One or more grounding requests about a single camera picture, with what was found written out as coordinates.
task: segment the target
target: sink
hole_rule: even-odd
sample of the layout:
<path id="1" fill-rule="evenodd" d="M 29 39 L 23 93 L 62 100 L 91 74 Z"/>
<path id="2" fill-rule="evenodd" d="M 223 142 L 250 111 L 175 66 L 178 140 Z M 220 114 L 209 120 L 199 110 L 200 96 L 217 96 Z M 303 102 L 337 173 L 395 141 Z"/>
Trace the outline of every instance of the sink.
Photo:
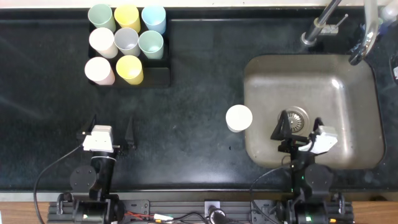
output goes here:
<path id="1" fill-rule="evenodd" d="M 294 134 L 308 136 L 315 118 L 333 126 L 338 142 L 317 163 L 334 169 L 368 169 L 384 155 L 374 76 L 347 55 L 264 55 L 244 70 L 244 104 L 252 111 L 246 150 L 260 166 L 277 167 L 288 155 L 270 139 L 280 112 L 287 110 Z"/>

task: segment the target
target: cup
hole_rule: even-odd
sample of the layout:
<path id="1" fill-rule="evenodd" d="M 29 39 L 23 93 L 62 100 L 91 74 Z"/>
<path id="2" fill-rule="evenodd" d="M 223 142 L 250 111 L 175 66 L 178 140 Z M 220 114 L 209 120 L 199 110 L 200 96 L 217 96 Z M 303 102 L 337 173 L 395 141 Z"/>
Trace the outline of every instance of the cup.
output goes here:
<path id="1" fill-rule="evenodd" d="M 162 35 L 153 30 L 143 32 L 138 40 L 139 48 L 148 59 L 161 59 L 163 57 L 163 43 Z"/>
<path id="2" fill-rule="evenodd" d="M 114 34 L 114 44 L 124 55 L 137 56 L 141 53 L 138 46 L 138 34 L 132 28 L 119 29 Z"/>
<path id="3" fill-rule="evenodd" d="M 141 61 L 136 56 L 121 57 L 116 63 L 116 71 L 130 85 L 138 85 L 144 79 Z"/>
<path id="4" fill-rule="evenodd" d="M 104 58 L 114 58 L 118 54 L 118 48 L 114 44 L 114 35 L 108 28 L 101 27 L 93 30 L 88 42 Z"/>
<path id="5" fill-rule="evenodd" d="M 139 13 L 135 5 L 128 4 L 117 7 L 114 11 L 114 18 L 122 28 L 129 27 L 137 33 L 141 30 Z"/>
<path id="6" fill-rule="evenodd" d="M 250 127 L 253 115 L 247 106 L 232 106 L 225 115 L 226 124 L 230 131 L 238 133 Z"/>
<path id="7" fill-rule="evenodd" d="M 149 30 L 160 34 L 166 31 L 166 10 L 162 6 L 147 6 L 142 10 L 142 20 Z"/>
<path id="8" fill-rule="evenodd" d="M 112 9 L 106 4 L 97 4 L 88 11 L 88 19 L 95 27 L 105 27 L 114 32 L 116 24 L 112 15 Z"/>
<path id="9" fill-rule="evenodd" d="M 112 85 L 114 73 L 108 60 L 103 57 L 93 57 L 85 66 L 85 73 L 88 79 L 99 85 Z"/>

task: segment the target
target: blue cup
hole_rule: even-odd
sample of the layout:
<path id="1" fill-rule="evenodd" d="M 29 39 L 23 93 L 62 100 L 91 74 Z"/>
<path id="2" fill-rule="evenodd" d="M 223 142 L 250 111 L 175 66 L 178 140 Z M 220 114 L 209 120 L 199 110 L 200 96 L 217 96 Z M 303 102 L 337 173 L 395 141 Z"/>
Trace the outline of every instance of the blue cup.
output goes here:
<path id="1" fill-rule="evenodd" d="M 166 10 L 162 6 L 147 6 L 142 10 L 141 16 L 149 30 L 164 34 L 166 31 Z"/>

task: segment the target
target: faucet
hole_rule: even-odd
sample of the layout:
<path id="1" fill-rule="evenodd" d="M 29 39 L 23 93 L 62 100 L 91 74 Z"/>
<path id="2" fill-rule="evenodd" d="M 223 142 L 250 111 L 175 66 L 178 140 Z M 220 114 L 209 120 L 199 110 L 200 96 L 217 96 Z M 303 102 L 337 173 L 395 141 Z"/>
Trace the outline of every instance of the faucet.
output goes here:
<path id="1" fill-rule="evenodd" d="M 326 21 L 329 19 L 331 13 L 337 8 L 341 0 L 332 0 L 325 8 L 319 18 L 313 21 L 308 32 L 304 32 L 301 36 L 301 41 L 308 46 L 312 46 L 317 41 L 318 35 L 336 35 L 338 33 L 338 26 L 347 18 L 345 17 L 337 23 L 337 25 L 327 25 Z M 376 0 L 364 0 L 365 22 L 366 29 L 363 41 L 353 48 L 353 53 L 349 58 L 351 65 L 357 65 L 370 52 L 374 41 L 377 37 L 379 29 L 379 14 L 377 13 Z"/>

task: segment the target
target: drain strainer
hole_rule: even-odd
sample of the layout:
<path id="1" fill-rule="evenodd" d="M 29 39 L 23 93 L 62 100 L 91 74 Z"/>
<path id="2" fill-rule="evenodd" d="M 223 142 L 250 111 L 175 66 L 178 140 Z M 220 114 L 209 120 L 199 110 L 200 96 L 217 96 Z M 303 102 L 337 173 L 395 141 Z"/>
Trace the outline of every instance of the drain strainer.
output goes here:
<path id="1" fill-rule="evenodd" d="M 310 122 L 308 114 L 298 106 L 291 106 L 290 108 L 287 108 L 286 111 L 292 132 L 296 134 L 305 134 Z"/>
<path id="2" fill-rule="evenodd" d="M 304 118 L 296 111 L 288 111 L 287 116 L 289 117 L 290 121 L 290 128 L 293 133 L 296 133 L 303 129 L 304 127 Z"/>

